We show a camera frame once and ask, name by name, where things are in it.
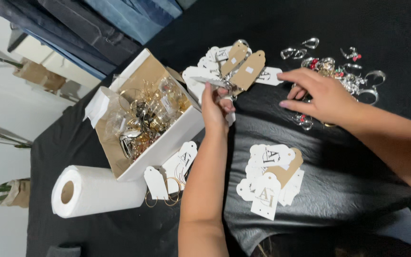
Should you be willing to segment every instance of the open box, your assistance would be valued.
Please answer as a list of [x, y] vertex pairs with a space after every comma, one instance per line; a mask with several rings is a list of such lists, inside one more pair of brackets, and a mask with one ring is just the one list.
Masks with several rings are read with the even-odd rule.
[[[112, 172], [119, 182], [133, 181], [143, 177], [147, 166], [156, 167], [163, 165], [169, 157], [180, 149], [184, 142], [190, 141], [204, 128], [204, 121], [199, 105], [147, 49], [144, 49], [139, 56], [129, 64], [120, 74], [119, 79], [117, 78], [109, 89], [114, 92], [118, 90], [142, 89], [145, 81], [150, 81], [154, 86], [158, 86], [161, 79], [169, 76], [173, 78], [179, 89], [186, 95], [191, 102], [191, 106], [131, 165], [129, 165], [129, 160], [123, 154], [117, 137], [113, 140], [103, 140], [105, 137], [106, 120], [99, 117], [95, 125], [99, 141], [106, 153]], [[101, 106], [95, 105], [94, 108], [100, 108], [100, 112], [102, 113], [103, 109], [107, 109], [106, 106], [106, 104]]]

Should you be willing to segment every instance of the black tablecloth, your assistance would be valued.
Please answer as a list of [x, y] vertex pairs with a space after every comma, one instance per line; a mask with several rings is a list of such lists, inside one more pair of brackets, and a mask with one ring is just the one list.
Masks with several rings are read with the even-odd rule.
[[[362, 54], [363, 73], [380, 69], [387, 81], [378, 90], [379, 108], [411, 119], [411, 2], [365, 1], [226, 1], [202, 0], [147, 45], [175, 70], [195, 66], [212, 46], [246, 39], [252, 50], [266, 52], [266, 66], [287, 71], [300, 61], [283, 61], [280, 50], [316, 36], [315, 57], [345, 63], [340, 48]], [[116, 73], [120, 73], [130, 58]], [[111, 77], [101, 85], [110, 85]], [[278, 107], [289, 83], [255, 84], [237, 102], [231, 128], [224, 219], [232, 253], [249, 254], [264, 237], [309, 228], [340, 225], [401, 208], [411, 189], [400, 182], [370, 150], [340, 128], [320, 123], [303, 131], [292, 112]], [[27, 256], [45, 256], [51, 245], [77, 243], [84, 256], [176, 256], [180, 205], [158, 204], [71, 219], [52, 214], [50, 196], [56, 179], [69, 165], [109, 167], [84, 107], [93, 90], [34, 142], [31, 150], [31, 199]], [[278, 206], [275, 221], [250, 213], [250, 202], [236, 193], [245, 177], [248, 151], [256, 143], [284, 143], [299, 148], [305, 176], [291, 206]]]

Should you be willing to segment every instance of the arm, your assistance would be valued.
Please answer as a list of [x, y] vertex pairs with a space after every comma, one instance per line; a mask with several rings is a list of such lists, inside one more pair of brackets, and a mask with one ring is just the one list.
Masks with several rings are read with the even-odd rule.
[[[336, 79], [308, 69], [279, 74], [279, 79], [300, 85], [280, 106], [348, 130], [411, 186], [411, 120], [359, 103]], [[311, 104], [292, 100], [300, 99], [305, 90], [313, 96]]]
[[221, 221], [228, 124], [226, 112], [235, 111], [230, 100], [215, 104], [211, 85], [202, 94], [205, 137], [191, 168], [180, 206], [179, 256], [228, 256]]

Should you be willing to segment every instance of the paper towel roll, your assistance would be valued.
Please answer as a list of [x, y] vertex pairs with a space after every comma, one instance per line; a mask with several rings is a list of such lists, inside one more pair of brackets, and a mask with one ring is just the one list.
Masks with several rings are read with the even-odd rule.
[[111, 169], [67, 167], [52, 191], [53, 212], [63, 218], [139, 207], [145, 199], [144, 178], [117, 182]]

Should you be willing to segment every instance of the fingernail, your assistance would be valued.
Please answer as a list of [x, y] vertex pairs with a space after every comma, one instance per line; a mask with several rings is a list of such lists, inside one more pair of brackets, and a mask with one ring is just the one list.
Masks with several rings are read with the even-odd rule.
[[280, 107], [283, 107], [283, 108], [287, 108], [288, 107], [288, 104], [286, 103], [286, 102], [280, 102], [279, 103], [279, 105], [280, 105]]

